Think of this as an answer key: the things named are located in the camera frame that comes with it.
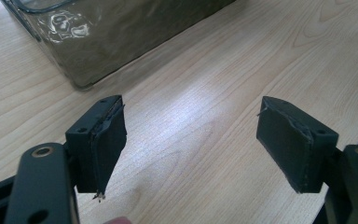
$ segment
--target transparent container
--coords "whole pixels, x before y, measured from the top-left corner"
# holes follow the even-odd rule
[[[1,0],[85,89],[234,0]]]

